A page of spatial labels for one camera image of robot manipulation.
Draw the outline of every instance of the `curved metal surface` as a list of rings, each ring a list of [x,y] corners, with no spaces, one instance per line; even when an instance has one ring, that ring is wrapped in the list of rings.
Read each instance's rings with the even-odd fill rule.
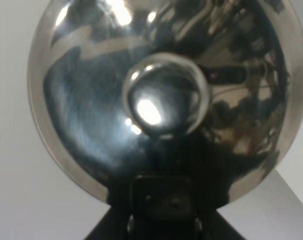
[[[164,52],[195,63],[208,85],[207,113],[184,137],[154,137],[124,107],[130,69]],[[123,206],[137,173],[180,173],[205,213],[253,189],[294,140],[303,33],[288,0],[53,0],[28,84],[47,148],[93,196]],[[180,126],[182,118],[168,116]]]
[[[140,61],[122,87],[127,124],[154,139],[172,140],[193,132],[204,120],[210,101],[202,70],[190,59],[157,53]]]

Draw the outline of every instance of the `white background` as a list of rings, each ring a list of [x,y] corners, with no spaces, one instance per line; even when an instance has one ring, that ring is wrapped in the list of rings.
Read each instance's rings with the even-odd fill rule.
[[[28,55],[48,1],[0,0],[0,240],[80,240],[108,209],[54,163],[31,116]],[[303,126],[278,170],[303,203]]]

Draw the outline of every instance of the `black mount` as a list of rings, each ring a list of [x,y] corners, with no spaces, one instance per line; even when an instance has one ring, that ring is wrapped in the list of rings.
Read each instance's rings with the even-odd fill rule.
[[[86,240],[245,240],[218,213],[199,216],[193,184],[180,175],[139,175],[131,211],[111,208]]]

